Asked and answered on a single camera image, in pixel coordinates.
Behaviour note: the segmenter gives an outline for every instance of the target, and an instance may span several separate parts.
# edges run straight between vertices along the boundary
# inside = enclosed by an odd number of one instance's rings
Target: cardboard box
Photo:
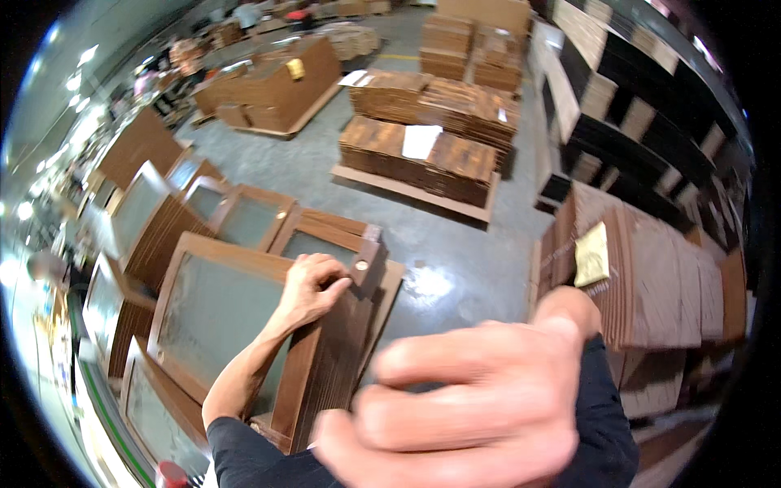
[[[339,16],[362,16],[366,15],[366,4],[363,0],[339,0]]]
[[[229,104],[217,107],[217,116],[228,126],[249,127],[241,105]]]
[[[437,0],[437,13],[499,27],[525,38],[531,7],[527,0]]]
[[[389,0],[368,0],[369,13],[389,13],[391,2]]]

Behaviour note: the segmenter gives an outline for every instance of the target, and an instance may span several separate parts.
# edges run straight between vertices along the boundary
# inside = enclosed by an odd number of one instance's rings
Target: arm
[[[266,326],[219,374],[203,402],[206,429],[220,417],[242,420],[287,336],[328,312],[350,286],[347,270],[329,255],[300,255],[287,271],[287,280]],[[321,283],[338,278],[327,290]]]

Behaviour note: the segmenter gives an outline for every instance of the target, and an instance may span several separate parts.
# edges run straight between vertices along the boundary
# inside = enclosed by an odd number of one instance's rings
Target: yellow floor line
[[[409,59],[410,61],[417,61],[418,59],[420,59],[419,56],[404,56],[400,54],[381,54],[377,57],[386,58],[386,59]]]

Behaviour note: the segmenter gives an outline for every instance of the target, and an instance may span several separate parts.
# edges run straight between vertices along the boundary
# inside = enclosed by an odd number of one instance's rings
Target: forearm
[[[288,321],[277,313],[272,315],[255,340],[219,374],[203,402],[201,416],[205,428],[220,417],[244,419],[276,353],[292,330]]]

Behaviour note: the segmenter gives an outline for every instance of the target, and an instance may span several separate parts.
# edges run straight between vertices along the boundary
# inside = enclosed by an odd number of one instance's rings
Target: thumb
[[[331,306],[337,302],[339,297],[352,285],[350,278],[340,278],[334,281],[327,290],[320,292],[320,297]]]

